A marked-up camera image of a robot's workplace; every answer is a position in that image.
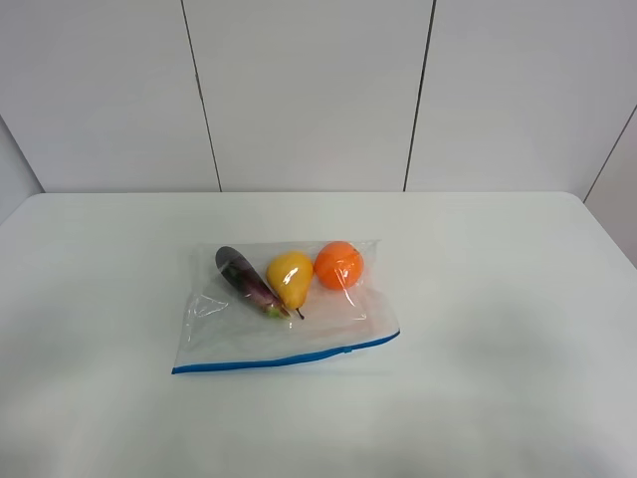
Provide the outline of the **clear blue-zip file bag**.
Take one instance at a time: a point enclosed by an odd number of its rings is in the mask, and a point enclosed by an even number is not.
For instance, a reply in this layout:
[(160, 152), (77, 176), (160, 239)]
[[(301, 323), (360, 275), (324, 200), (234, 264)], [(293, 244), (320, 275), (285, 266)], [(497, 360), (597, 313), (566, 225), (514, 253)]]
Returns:
[(288, 319), (271, 318), (243, 299), (215, 264), (222, 246), (237, 249), (270, 290), (266, 271), (281, 254), (300, 251), (313, 264), (330, 242), (302, 241), (256, 244), (204, 244), (191, 258), (192, 292), (185, 309), (173, 373), (282, 366), (327, 359), (382, 345), (396, 338), (399, 325), (384, 297), (370, 285), (375, 259), (374, 240), (353, 241), (364, 259), (358, 282), (346, 290), (330, 290), (314, 276), (305, 316), (285, 309)]

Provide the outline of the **orange toy orange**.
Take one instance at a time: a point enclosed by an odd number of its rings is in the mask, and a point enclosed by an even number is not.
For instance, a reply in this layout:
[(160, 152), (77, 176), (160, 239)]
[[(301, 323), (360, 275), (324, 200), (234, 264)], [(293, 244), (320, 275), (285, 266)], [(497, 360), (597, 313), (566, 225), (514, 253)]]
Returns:
[(362, 276), (364, 259), (349, 242), (333, 241), (319, 251), (314, 268), (324, 287), (335, 291), (346, 290)]

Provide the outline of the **yellow toy pear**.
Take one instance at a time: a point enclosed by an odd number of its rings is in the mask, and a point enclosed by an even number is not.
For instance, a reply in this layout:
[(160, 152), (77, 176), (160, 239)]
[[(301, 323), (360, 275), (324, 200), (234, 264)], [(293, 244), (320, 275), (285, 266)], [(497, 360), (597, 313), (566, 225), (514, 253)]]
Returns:
[(306, 302), (314, 276), (314, 264), (310, 257), (300, 251), (291, 251), (274, 258), (266, 271), (269, 285), (274, 289), (284, 306), (296, 311), (303, 320), (301, 307)]

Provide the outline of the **purple toy eggplant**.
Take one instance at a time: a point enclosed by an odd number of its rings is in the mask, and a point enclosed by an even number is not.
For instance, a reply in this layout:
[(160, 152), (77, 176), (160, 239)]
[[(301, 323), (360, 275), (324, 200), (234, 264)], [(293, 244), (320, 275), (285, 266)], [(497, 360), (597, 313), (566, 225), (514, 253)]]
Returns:
[(271, 318), (288, 319), (283, 302), (270, 290), (251, 263), (235, 248), (220, 247), (215, 264), (223, 278), (256, 309)]

